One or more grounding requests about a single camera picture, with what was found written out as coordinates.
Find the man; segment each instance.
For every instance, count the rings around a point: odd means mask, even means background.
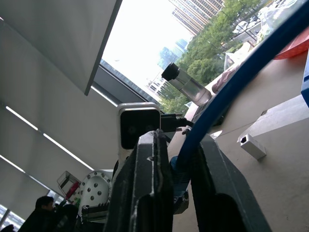
[[[27,218],[19,232],[45,232],[50,228],[54,220],[54,199],[52,197],[40,197],[35,203],[35,210]]]

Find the cable connector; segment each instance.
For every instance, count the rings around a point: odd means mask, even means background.
[[[177,117],[177,114],[164,114],[161,115],[161,129],[164,132],[177,131],[178,127],[193,127],[194,123],[188,121],[185,117]]]

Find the high-rise building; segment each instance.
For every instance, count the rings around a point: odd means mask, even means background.
[[[223,8],[223,0],[169,0],[174,17],[193,35],[197,35],[209,19]]]
[[[164,70],[169,63],[176,62],[186,52],[187,45],[188,41],[179,39],[171,46],[164,47],[159,53],[158,65]]]

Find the camera lens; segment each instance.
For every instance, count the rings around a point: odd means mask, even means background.
[[[154,131],[155,130],[155,128],[153,127],[153,125],[148,125],[148,126],[146,126],[146,131],[148,132],[148,131]]]
[[[135,134],[136,133],[136,127],[130,126],[129,129],[127,130],[129,134]]]

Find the fluorescent light strip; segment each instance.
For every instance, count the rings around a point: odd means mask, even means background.
[[[22,170],[20,167],[18,167],[16,164],[10,162],[8,159],[6,159],[5,157],[3,157],[2,155],[0,155],[0,158],[3,159],[4,161],[8,162],[10,165],[12,165],[13,167],[17,168],[19,171],[21,171],[22,173],[26,173],[24,170]]]
[[[78,158],[76,155],[74,155],[72,152],[70,152],[69,150],[67,150],[64,146],[62,146],[61,144],[59,144],[57,141],[55,141],[54,139],[52,139],[51,137],[49,137],[47,134],[43,134],[47,139],[49,139],[51,142],[53,142],[54,144],[56,144],[58,147],[60,147],[62,150],[64,150],[65,152],[67,152],[70,156],[72,156],[74,159],[76,159],[77,161],[79,161],[81,164],[83,164],[84,166],[86,166],[87,168],[89,168],[90,170],[94,171],[94,169],[92,167],[90,167],[88,164],[86,164],[84,161],[82,161],[80,158]]]
[[[96,88],[94,88],[93,86],[91,87],[95,92],[97,92],[99,95],[101,95],[102,97],[104,97],[106,100],[108,100],[111,104],[113,104],[114,106],[118,106],[115,102],[113,102],[111,99],[109,99],[107,96],[105,96],[103,93],[101,93],[100,91],[98,91]]]
[[[43,187],[47,188],[48,190],[51,190],[50,188],[48,188],[45,184],[43,184],[42,182],[38,181],[36,178],[34,178],[31,175],[28,175],[32,180],[34,180],[35,182],[37,182],[38,184],[42,185]]]
[[[34,180],[35,182],[37,182],[38,184],[42,185],[43,187],[47,188],[48,190],[51,190],[50,188],[48,188],[45,184],[43,184],[42,182],[38,181],[36,178],[34,178],[33,176],[27,174],[24,170],[22,170],[20,167],[18,167],[16,164],[12,163],[11,161],[9,161],[7,158],[3,157],[2,155],[0,155],[0,158],[3,159],[4,161],[8,162],[10,165],[12,165],[13,167],[15,167],[16,169],[18,169],[19,171],[21,171],[22,173],[26,174],[27,176],[29,176],[32,180]]]
[[[24,122],[26,122],[29,126],[31,126],[33,129],[35,129],[36,131],[38,130],[37,127],[35,127],[34,125],[32,125],[29,121],[27,121],[25,118],[23,118],[21,115],[19,115],[18,113],[16,113],[14,110],[12,110],[10,107],[6,106],[5,107],[8,111],[10,111],[12,114],[16,115],[17,117],[19,117],[21,120],[23,120]]]

